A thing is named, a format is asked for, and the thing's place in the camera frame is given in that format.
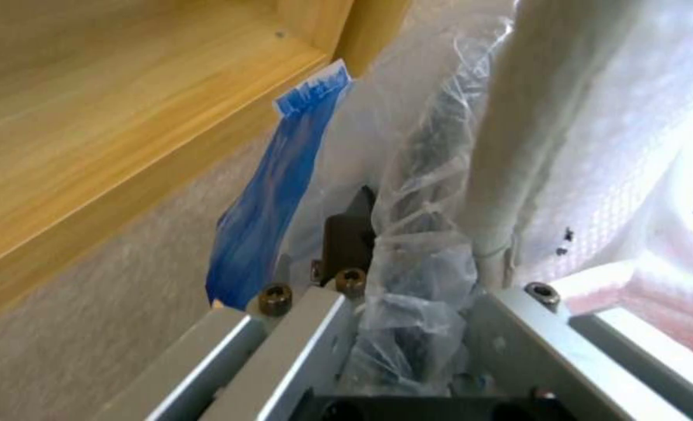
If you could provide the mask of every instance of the black component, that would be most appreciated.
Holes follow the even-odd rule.
[[[361,421],[368,419],[515,419],[574,417],[557,399],[421,398],[400,396],[314,396],[306,394],[293,420]]]
[[[375,232],[370,216],[375,194],[362,187],[344,213],[330,216],[323,229],[323,256],[314,280],[325,286],[339,270],[356,267],[367,272],[373,260]]]

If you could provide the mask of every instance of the bubble wrap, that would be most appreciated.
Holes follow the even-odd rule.
[[[520,211],[515,284],[547,282],[638,250],[640,236],[630,231],[644,219],[641,207],[693,142],[693,1],[637,7],[539,173],[545,181]],[[683,184],[693,189],[693,174]]]

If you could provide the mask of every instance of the light wood surface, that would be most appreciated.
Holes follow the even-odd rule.
[[[398,34],[411,0],[354,0],[339,38],[336,58],[360,77],[370,62]]]
[[[0,2],[0,309],[272,127],[312,45],[269,2]]]
[[[336,50],[351,8],[352,0],[276,0],[280,18],[303,40],[328,56]]]

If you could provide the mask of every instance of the clear plastic bag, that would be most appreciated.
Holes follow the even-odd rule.
[[[367,185],[378,235],[365,311],[343,375],[352,394],[444,394],[476,282],[470,240],[454,219],[474,131],[512,2],[462,5],[406,34],[357,81],[318,152],[277,269],[305,288],[325,219]]]

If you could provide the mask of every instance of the wooden shelf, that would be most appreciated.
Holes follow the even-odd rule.
[[[272,127],[331,56],[276,8],[0,2],[0,308]]]

